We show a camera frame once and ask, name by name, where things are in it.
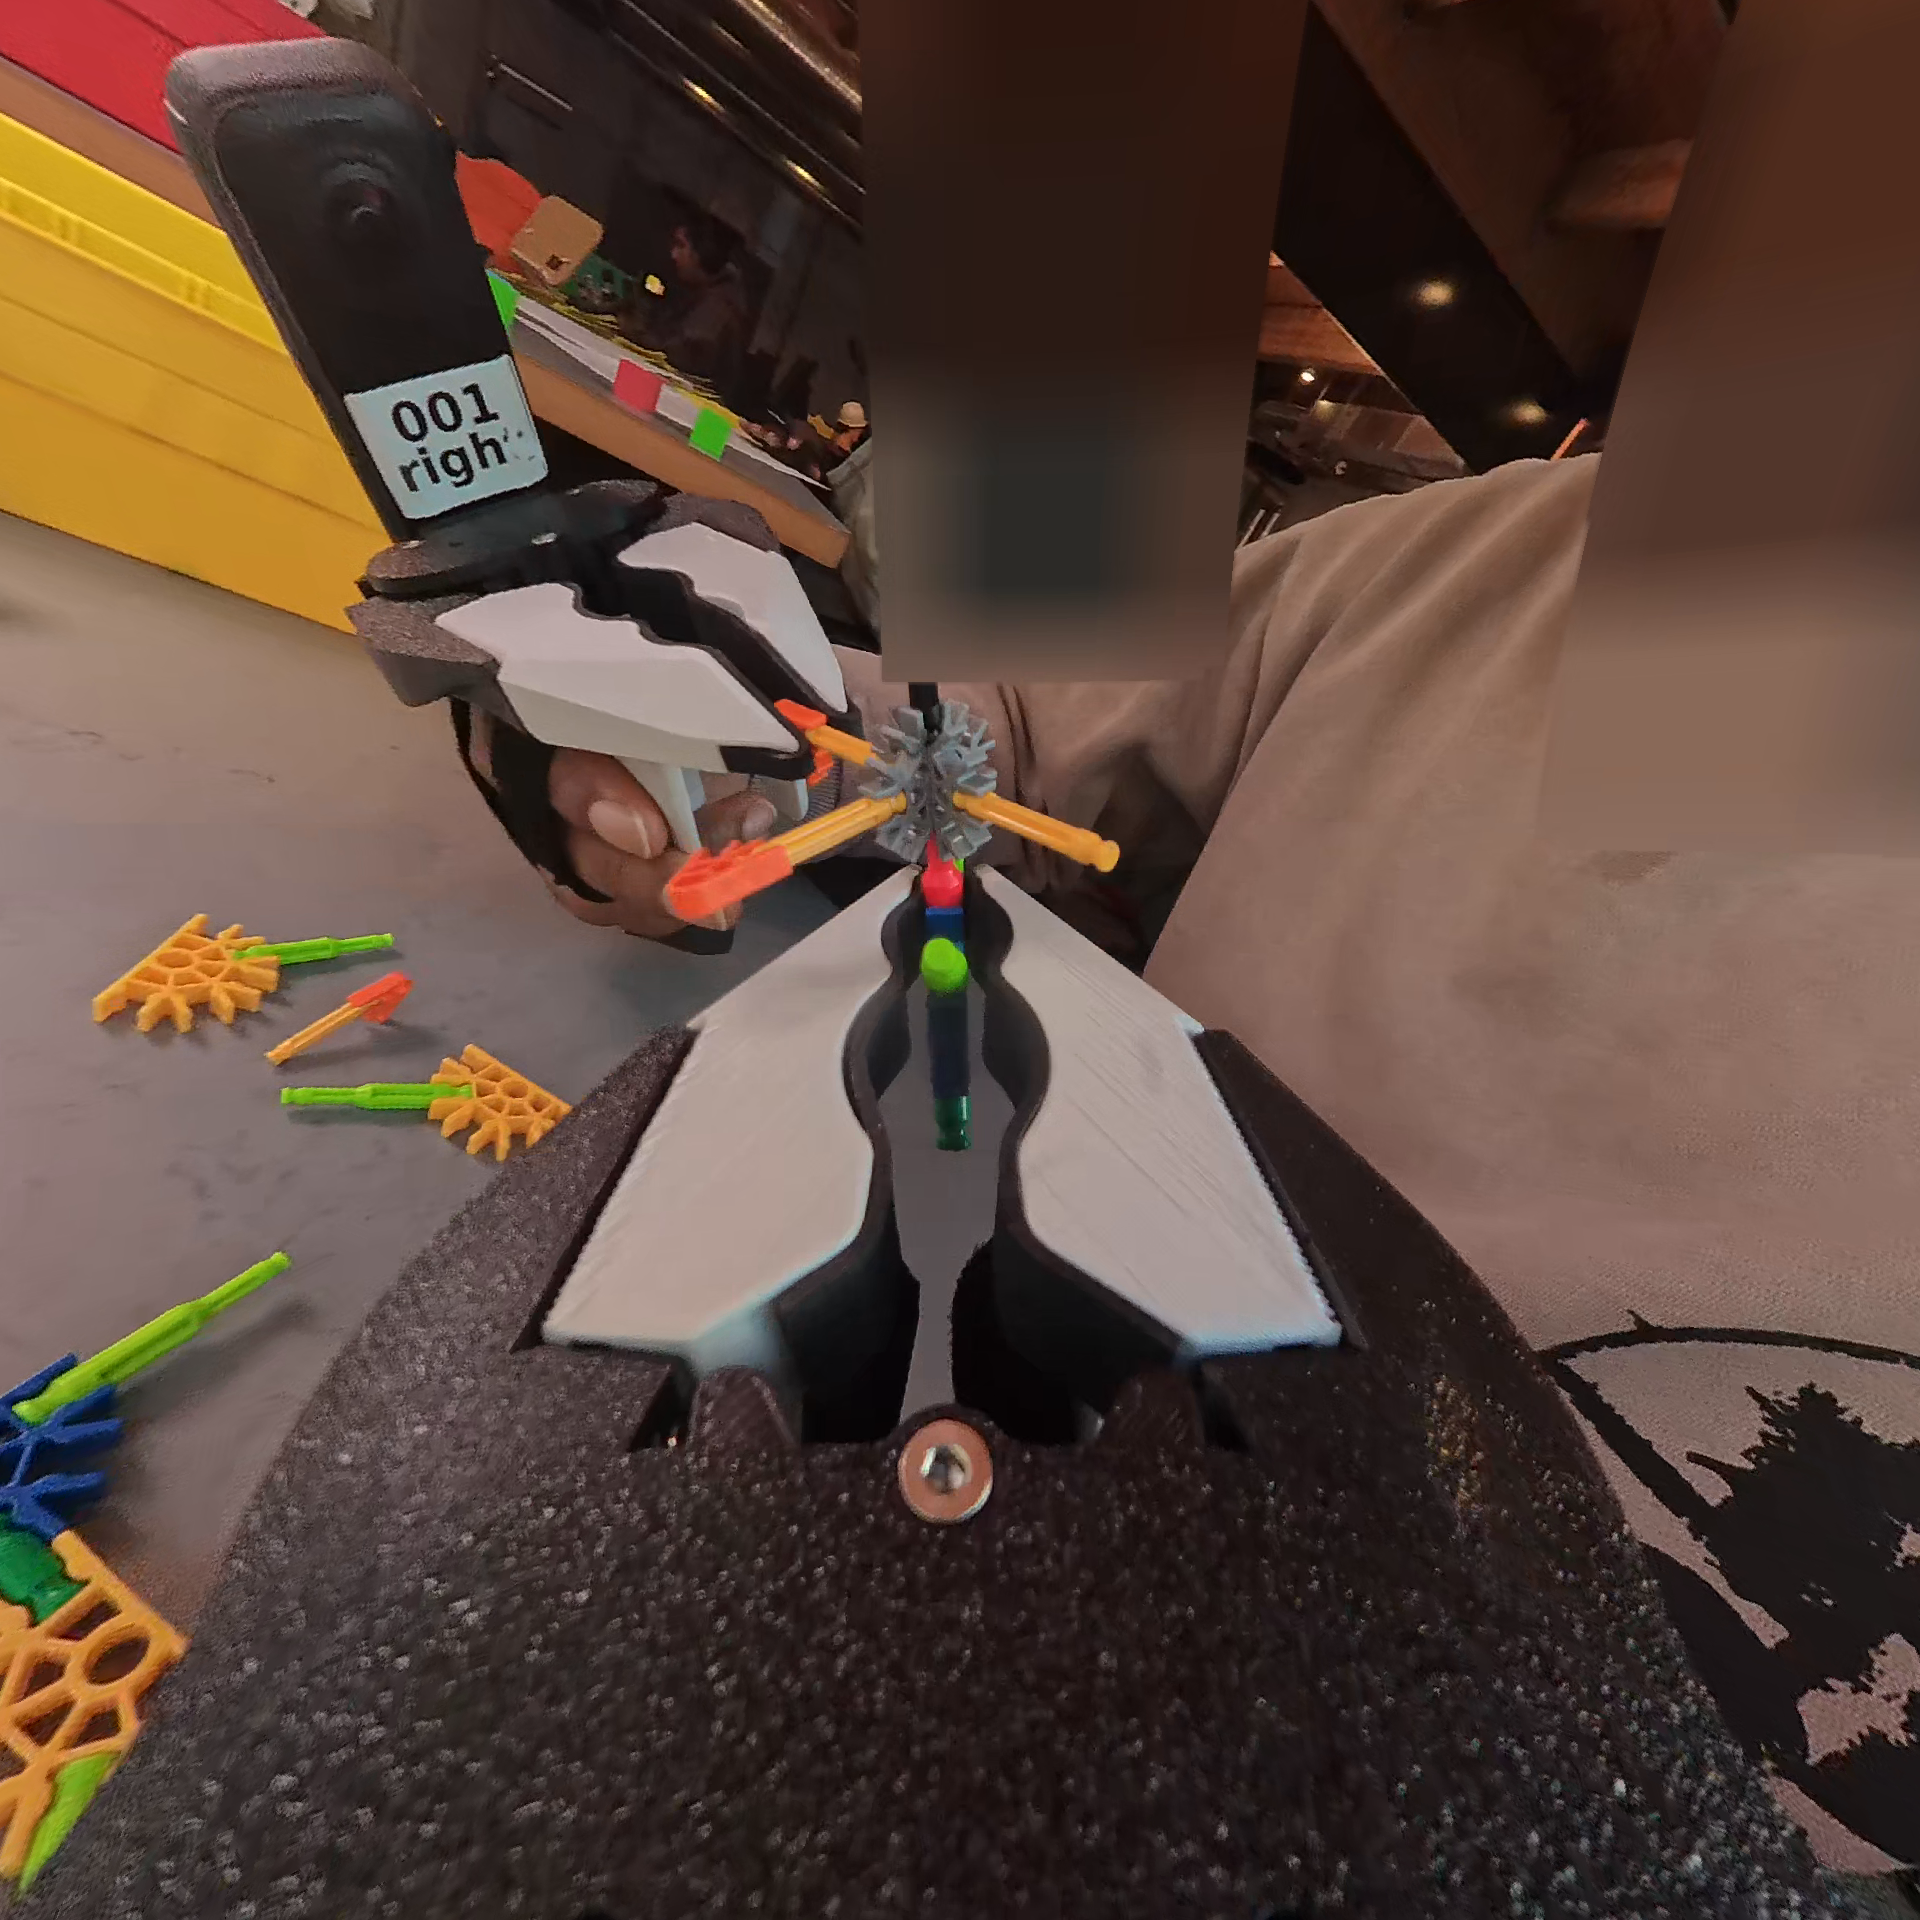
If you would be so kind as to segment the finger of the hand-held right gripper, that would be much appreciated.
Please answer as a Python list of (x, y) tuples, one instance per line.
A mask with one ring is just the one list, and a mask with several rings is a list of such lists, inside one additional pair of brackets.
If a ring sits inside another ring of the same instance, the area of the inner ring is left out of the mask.
[(595, 703), (639, 726), (755, 726), (792, 699), (849, 707), (843, 663), (777, 549), (662, 523), (612, 556), (614, 616), (585, 626)]
[(552, 746), (619, 758), (660, 807), (680, 853), (704, 832), (706, 774), (752, 772), (798, 799), (815, 746), (709, 646), (581, 607), (570, 583), (487, 593), (437, 626), (497, 663), (517, 726)]

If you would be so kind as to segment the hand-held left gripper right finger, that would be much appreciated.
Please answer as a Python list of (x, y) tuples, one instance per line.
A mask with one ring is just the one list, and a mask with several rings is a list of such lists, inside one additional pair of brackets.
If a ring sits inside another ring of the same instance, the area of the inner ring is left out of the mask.
[(1143, 1370), (1335, 1348), (1341, 1322), (1205, 1027), (992, 867), (968, 881), (983, 1066), (1009, 1098), (992, 1311), (1073, 1406)]

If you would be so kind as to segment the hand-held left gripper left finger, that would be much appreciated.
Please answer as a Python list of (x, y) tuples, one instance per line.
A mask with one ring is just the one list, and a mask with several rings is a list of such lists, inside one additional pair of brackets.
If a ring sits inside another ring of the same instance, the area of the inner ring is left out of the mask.
[(541, 1340), (759, 1370), (808, 1443), (897, 1427), (920, 1320), (881, 1093), (912, 1059), (905, 873), (693, 1020)]

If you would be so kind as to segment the plain yellow rod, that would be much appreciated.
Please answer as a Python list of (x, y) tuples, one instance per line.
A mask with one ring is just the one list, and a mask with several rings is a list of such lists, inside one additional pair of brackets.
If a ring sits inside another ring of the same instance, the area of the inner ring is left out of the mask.
[(977, 824), (988, 824), (991, 828), (1015, 832), (1019, 839), (1041, 846), (1056, 855), (1066, 855), (1077, 864), (1088, 864), (1100, 876), (1110, 876), (1119, 861), (1117, 843), (1104, 839), (1100, 832), (1062, 824), (1000, 793), (958, 789), (955, 809), (968, 814)]

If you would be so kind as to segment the large blue connector fan assembly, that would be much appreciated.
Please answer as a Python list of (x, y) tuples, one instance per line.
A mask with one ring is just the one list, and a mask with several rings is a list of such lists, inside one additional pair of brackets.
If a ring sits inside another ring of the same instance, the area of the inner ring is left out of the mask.
[(86, 1543), (121, 1388), (279, 1281), (285, 1249), (4, 1390), (4, 1900), (29, 1895), (142, 1733), (186, 1635)]

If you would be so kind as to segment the person's right hand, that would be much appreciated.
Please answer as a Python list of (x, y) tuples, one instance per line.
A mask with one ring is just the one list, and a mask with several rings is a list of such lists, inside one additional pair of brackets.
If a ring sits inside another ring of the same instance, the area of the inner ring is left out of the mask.
[(662, 888), (682, 853), (656, 799), (621, 761), (559, 746), (550, 799), (566, 827), (566, 859), (585, 886), (585, 896), (557, 886), (557, 899), (580, 922), (656, 945), (693, 927), (730, 934), (740, 923), (741, 903), (693, 923), (669, 911)]

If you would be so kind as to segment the wooden background table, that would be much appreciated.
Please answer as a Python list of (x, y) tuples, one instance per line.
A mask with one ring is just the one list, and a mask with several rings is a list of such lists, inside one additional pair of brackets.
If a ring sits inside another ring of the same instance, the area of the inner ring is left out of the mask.
[[(741, 424), (716, 463), (689, 447), (695, 408), (716, 397), (698, 395), (677, 372), (660, 372), (638, 349), (627, 349), (580, 319), (520, 297), (511, 333), (524, 391), (541, 426), (593, 445), (612, 461), (660, 481), (680, 494), (734, 501), (752, 505), (772, 533), (798, 556), (841, 567), (849, 551), (849, 528), (829, 509), (827, 494), (794, 466), (755, 447)], [(614, 364), (630, 356), (662, 375), (660, 408), (638, 419), (612, 397)]]

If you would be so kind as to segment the orange red object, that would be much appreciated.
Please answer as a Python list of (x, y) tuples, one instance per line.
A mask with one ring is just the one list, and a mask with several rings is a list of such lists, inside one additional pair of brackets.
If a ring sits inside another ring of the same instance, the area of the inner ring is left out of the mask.
[(461, 185), (469, 225), (487, 252), (487, 263), (500, 275), (512, 275), (517, 233), (524, 233), (525, 221), (539, 211), (541, 188), (497, 155), (454, 155), (454, 179)]

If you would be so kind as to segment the small cardboard box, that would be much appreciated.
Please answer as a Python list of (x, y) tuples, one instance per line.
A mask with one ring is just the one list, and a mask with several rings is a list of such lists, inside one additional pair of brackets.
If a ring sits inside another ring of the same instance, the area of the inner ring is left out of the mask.
[(550, 292), (566, 287), (599, 252), (606, 225), (563, 196), (546, 196), (511, 239), (517, 272)]

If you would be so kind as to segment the yellow fan connector green rod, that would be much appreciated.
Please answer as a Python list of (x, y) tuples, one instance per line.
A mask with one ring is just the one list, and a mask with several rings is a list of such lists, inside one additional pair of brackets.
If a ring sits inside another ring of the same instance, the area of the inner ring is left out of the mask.
[(517, 1150), (537, 1145), (573, 1117), (566, 1098), (546, 1092), (480, 1046), (449, 1056), (432, 1078), (294, 1084), (279, 1092), (279, 1105), (294, 1113), (421, 1117), (443, 1139), (463, 1139), (470, 1157), (490, 1151), (500, 1162)]
[(263, 940), (238, 923), (211, 932), (206, 913), (197, 913), (109, 988), (96, 992), (91, 1020), (130, 1016), (137, 1033), (153, 1033), (163, 1023), (177, 1033), (192, 1033), (192, 1023), (206, 1013), (231, 1024), (238, 1016), (256, 1016), (291, 965), (337, 963), (392, 947), (392, 934)]

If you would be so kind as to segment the yellow storage bin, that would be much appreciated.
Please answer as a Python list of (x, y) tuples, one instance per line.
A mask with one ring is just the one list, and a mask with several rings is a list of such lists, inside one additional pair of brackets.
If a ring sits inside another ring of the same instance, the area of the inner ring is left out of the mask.
[(12, 116), (4, 509), (342, 633), (389, 543), (229, 239)]

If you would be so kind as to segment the stack of red bins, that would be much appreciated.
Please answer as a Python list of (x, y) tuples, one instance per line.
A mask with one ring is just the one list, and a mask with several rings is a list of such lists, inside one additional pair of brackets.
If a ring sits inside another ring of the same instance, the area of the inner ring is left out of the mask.
[(177, 149), (163, 106), (179, 51), (319, 40), (288, 2), (4, 2), (4, 60)]

